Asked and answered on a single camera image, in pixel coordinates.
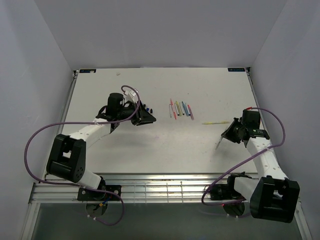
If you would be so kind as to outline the pink highlighter pen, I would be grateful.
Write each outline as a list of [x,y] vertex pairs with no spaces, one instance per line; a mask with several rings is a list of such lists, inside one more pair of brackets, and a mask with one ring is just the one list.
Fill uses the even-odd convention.
[[177,120],[177,115],[176,115],[176,112],[175,112],[175,109],[174,109],[174,104],[173,104],[173,101],[172,101],[171,98],[170,98],[170,107],[171,107],[174,119]]

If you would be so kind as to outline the white marker black cap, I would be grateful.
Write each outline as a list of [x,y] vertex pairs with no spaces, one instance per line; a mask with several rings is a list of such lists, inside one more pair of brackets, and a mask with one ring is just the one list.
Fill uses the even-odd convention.
[[169,104],[169,115],[170,115],[170,118],[173,117],[173,108],[171,103]]

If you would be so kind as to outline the yellow highlighter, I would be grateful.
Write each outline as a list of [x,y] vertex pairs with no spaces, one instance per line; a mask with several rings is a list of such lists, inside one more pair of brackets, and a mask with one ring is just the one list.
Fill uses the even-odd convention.
[[229,123],[229,121],[203,122],[202,125],[224,125]]

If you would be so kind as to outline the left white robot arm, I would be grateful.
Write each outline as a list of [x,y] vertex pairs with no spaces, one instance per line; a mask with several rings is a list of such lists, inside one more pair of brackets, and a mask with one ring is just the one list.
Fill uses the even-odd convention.
[[61,179],[89,188],[88,193],[100,200],[106,195],[102,177],[86,169],[87,150],[103,137],[110,135],[125,119],[132,125],[152,124],[152,111],[138,103],[131,93],[111,93],[107,105],[97,113],[92,124],[69,135],[55,137],[46,165],[46,171]]

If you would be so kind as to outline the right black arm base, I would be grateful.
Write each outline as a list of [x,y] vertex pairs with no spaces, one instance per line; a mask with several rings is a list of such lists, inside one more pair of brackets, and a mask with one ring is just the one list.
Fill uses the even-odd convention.
[[244,199],[240,193],[230,190],[227,184],[215,184],[208,193],[213,201]]

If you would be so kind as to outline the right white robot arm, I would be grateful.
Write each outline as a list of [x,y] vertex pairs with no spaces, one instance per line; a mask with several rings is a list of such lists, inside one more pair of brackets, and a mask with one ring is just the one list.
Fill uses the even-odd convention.
[[300,194],[297,181],[290,180],[282,171],[276,155],[275,145],[265,129],[260,128],[261,115],[258,107],[243,110],[240,118],[234,118],[221,138],[232,143],[244,144],[254,162],[259,179],[254,180],[245,173],[232,173],[227,178],[226,194],[249,202],[253,218],[292,222]]

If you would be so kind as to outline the yellow highlighter pen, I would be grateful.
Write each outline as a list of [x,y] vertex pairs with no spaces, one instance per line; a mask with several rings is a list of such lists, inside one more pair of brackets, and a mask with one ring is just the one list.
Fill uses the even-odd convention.
[[175,102],[175,106],[177,108],[177,113],[178,113],[178,116],[182,116],[182,112],[181,112],[181,109],[180,109],[180,106],[179,106],[179,103],[178,101]]

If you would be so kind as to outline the blue pen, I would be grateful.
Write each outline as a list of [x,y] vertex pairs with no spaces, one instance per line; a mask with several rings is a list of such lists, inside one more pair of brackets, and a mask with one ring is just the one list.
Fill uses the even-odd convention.
[[183,101],[181,102],[181,104],[184,109],[185,115],[188,117],[190,114],[188,112],[188,108],[187,108],[186,104]]

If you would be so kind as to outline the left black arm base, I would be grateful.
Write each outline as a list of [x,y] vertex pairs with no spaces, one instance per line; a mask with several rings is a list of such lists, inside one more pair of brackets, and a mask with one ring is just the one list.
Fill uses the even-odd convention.
[[[112,192],[117,194],[119,197],[122,193],[121,185],[106,185],[103,189],[104,191]],[[77,198],[78,201],[87,202],[87,201],[119,201],[119,198],[113,194],[105,192],[97,192],[81,187],[78,190]]]

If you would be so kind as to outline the black cap whiteboard marker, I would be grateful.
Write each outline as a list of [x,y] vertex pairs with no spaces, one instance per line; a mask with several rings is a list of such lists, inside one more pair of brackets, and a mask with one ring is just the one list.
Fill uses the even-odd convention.
[[185,115],[185,110],[184,110],[184,107],[183,107],[181,102],[179,102],[179,108],[181,110],[181,114],[184,116]]

